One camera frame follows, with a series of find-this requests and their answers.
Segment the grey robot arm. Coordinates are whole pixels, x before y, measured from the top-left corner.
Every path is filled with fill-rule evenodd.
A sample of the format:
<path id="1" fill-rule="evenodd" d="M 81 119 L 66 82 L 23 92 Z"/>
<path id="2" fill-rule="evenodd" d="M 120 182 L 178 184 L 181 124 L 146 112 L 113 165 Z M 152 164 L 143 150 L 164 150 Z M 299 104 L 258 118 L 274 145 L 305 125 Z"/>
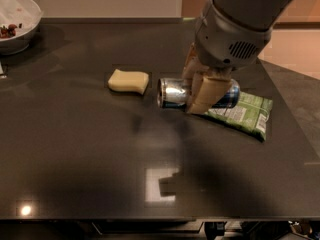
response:
<path id="1" fill-rule="evenodd" d="M 227 93 L 231 72 L 256 61 L 292 1 L 207 0 L 182 73 L 191 85 L 188 113 L 207 112 Z"/>

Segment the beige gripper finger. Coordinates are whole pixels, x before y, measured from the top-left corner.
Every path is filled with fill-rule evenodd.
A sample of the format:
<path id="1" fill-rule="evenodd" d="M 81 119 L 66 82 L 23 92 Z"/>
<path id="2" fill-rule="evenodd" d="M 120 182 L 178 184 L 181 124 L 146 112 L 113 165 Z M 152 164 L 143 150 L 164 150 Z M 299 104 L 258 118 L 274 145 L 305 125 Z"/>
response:
<path id="1" fill-rule="evenodd" d="M 207 70 L 208 67 L 200 62 L 195 44 L 192 43 L 182 71 L 182 79 L 189 85 L 192 97 L 203 98 L 205 96 Z"/>
<path id="2" fill-rule="evenodd" d="M 204 114 L 231 88 L 231 70 L 187 69 L 186 79 L 191 83 L 191 94 L 186 112 Z"/>

